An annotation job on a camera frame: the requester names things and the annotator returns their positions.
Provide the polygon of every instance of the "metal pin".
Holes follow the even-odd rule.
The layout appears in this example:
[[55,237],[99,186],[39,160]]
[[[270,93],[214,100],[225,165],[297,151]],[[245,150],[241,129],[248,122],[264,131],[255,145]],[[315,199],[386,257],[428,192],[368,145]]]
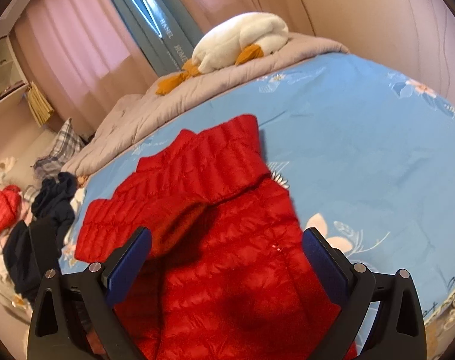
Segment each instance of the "metal pin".
[[410,277],[411,275],[409,274],[408,271],[406,271],[406,269],[401,269],[401,270],[399,271],[399,276],[401,276],[403,279],[409,279],[409,277]]
[[357,262],[356,264],[354,264],[354,270],[356,272],[359,272],[360,274],[363,274],[364,272],[366,272],[366,269],[367,269],[366,266],[364,264],[361,264],[360,262],[359,263]]
[[91,272],[97,272],[97,271],[99,271],[100,269],[101,269],[101,263],[99,263],[99,262],[96,262],[96,263],[94,262],[94,263],[92,263],[92,264],[89,266],[89,270],[90,270]]
[[46,272],[46,278],[50,279],[56,276],[56,271],[54,269],[49,269],[49,271]]

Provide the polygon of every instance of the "red clothing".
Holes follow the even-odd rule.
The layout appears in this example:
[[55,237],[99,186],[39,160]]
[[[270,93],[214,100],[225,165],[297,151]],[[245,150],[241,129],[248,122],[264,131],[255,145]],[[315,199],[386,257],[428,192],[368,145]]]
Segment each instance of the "red clothing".
[[9,185],[0,190],[0,234],[3,230],[15,224],[20,205],[20,189]]
[[[178,209],[186,195],[203,209]],[[161,207],[167,225],[152,223]],[[190,220],[172,242],[179,212]],[[104,260],[143,222],[170,246],[151,255],[116,313],[150,360],[306,360],[339,312],[303,254],[288,192],[262,160],[254,116],[183,130],[141,159],[111,200],[90,205],[76,258]]]

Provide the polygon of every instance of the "bed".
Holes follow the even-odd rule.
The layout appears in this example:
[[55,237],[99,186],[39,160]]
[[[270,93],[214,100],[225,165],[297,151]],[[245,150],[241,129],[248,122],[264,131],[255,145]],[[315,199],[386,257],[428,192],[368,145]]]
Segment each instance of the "bed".
[[[74,258],[87,207],[110,198],[140,157],[240,114],[257,116],[272,177],[301,227],[316,226],[353,262],[408,269],[425,317],[428,358],[455,334],[455,108],[428,87],[354,55],[317,56],[261,76],[178,116],[91,176],[60,259]],[[356,344],[367,337],[369,310]]]

